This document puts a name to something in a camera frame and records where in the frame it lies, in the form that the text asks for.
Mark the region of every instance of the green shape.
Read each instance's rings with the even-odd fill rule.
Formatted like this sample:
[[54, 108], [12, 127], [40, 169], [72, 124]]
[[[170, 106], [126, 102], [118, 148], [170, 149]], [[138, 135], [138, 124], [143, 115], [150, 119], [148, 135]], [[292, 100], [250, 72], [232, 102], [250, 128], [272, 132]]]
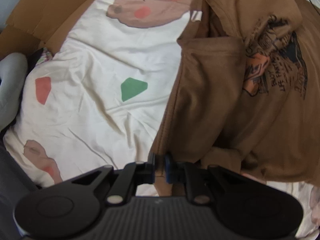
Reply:
[[137, 96], [144, 90], [147, 90], [148, 83], [134, 78], [127, 78], [121, 84], [122, 101], [127, 101], [130, 98]]

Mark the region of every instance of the clothing tag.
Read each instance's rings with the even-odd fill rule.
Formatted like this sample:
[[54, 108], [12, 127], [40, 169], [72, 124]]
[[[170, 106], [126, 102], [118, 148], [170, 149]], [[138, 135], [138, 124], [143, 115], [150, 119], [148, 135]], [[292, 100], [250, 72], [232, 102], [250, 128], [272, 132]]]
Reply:
[[196, 22], [196, 21], [201, 21], [202, 18], [202, 11], [193, 11], [191, 15], [191, 21]]

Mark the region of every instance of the brown t-shirt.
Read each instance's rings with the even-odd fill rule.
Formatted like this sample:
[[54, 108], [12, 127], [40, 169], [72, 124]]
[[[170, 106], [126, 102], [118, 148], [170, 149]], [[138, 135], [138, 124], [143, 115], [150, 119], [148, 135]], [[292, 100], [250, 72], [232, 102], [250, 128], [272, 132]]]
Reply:
[[152, 151], [320, 186], [320, 16], [305, 0], [193, 0], [199, 9], [201, 22], [178, 40], [180, 69]]

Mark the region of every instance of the cardboard box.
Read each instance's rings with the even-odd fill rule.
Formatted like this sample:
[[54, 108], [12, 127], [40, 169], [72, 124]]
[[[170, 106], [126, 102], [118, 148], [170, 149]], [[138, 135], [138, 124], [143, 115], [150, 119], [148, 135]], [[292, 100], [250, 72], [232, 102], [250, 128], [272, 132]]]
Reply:
[[47, 47], [57, 53], [68, 32], [94, 0], [20, 0], [0, 34], [0, 60]]

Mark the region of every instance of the ribbed black surface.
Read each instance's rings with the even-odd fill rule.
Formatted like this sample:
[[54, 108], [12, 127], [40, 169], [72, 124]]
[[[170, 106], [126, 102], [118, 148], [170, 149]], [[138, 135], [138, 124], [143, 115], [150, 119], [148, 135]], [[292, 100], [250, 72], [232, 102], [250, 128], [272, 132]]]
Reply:
[[245, 240], [222, 226], [207, 207], [184, 197], [136, 197], [110, 208], [101, 222], [77, 239], [83, 240]]

